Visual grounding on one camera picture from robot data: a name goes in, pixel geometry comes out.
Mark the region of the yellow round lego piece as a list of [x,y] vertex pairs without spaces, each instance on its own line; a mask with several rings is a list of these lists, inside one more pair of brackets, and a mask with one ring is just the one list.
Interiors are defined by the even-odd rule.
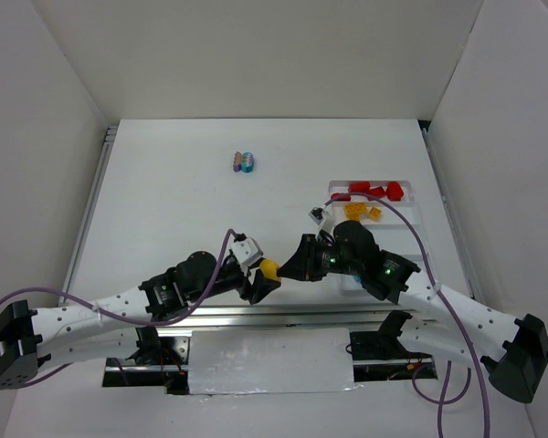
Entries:
[[279,265],[273,260],[267,258],[262,259],[259,263],[259,270],[266,279],[277,282],[281,281],[278,275]]

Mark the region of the yellow studded brick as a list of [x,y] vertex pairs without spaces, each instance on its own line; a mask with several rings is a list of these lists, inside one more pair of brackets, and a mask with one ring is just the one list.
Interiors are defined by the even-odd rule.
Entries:
[[354,220],[367,214],[367,206],[365,203],[347,203],[343,207],[346,217],[352,217]]

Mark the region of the small yellow lego brick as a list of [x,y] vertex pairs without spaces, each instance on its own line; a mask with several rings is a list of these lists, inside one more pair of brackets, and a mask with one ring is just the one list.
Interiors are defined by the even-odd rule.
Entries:
[[372,207],[368,212],[368,218],[374,222],[379,222],[382,216],[382,210],[377,207]]

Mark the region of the red curved lego brick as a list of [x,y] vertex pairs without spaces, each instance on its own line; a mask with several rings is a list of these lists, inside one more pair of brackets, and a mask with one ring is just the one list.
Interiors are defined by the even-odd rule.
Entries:
[[386,191],[383,186],[373,187],[368,190],[368,193],[377,198],[386,197]]

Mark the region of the red studded lego brick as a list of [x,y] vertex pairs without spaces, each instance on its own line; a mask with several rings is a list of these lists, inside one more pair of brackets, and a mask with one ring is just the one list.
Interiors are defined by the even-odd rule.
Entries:
[[364,182],[352,182],[349,185],[350,193],[369,193],[371,184],[368,181]]

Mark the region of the red flower lego piece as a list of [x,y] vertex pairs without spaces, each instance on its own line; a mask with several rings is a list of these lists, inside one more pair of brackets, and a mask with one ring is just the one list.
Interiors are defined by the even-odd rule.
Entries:
[[389,182],[385,188],[385,195],[391,202],[400,202],[405,197],[405,192],[399,182]]

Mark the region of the pastel flower lego stack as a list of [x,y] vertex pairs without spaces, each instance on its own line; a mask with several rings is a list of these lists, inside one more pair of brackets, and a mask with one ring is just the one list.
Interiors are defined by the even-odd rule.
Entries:
[[251,173],[255,164],[254,155],[252,152],[236,151],[233,158],[233,172]]

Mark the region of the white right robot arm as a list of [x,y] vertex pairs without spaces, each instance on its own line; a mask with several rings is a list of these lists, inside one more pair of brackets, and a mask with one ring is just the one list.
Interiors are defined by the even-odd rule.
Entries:
[[[516,402],[532,402],[548,365],[548,334],[541,319],[501,313],[449,287],[430,285],[425,266],[381,249],[358,222],[337,225],[332,242],[304,235],[278,274],[311,282],[328,274],[358,277],[372,297],[403,308],[391,318],[396,343],[410,352],[482,368],[490,384]],[[406,314],[409,309],[437,323],[422,323]]]

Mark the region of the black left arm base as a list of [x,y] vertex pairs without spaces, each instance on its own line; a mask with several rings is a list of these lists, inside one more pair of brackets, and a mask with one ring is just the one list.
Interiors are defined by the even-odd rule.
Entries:
[[126,359],[106,359],[103,388],[155,388],[189,394],[190,336],[169,336],[152,328],[136,330],[137,350]]

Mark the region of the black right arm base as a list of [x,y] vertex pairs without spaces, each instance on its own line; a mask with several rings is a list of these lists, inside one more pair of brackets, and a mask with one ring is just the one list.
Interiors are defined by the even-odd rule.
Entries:
[[430,355],[410,352],[379,331],[352,331],[345,350],[355,382],[410,381],[414,373],[419,379],[437,377]]

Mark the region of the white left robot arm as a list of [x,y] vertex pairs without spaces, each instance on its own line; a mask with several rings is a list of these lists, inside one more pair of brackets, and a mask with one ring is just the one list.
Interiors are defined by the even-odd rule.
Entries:
[[135,327],[162,327],[183,320],[202,297],[237,290],[256,304],[280,287],[278,265],[262,258],[250,267],[228,255],[216,260],[197,252],[139,287],[100,302],[77,300],[66,308],[32,309],[25,300],[0,313],[0,391],[23,387],[39,368],[54,361],[57,345],[68,346],[100,333]]

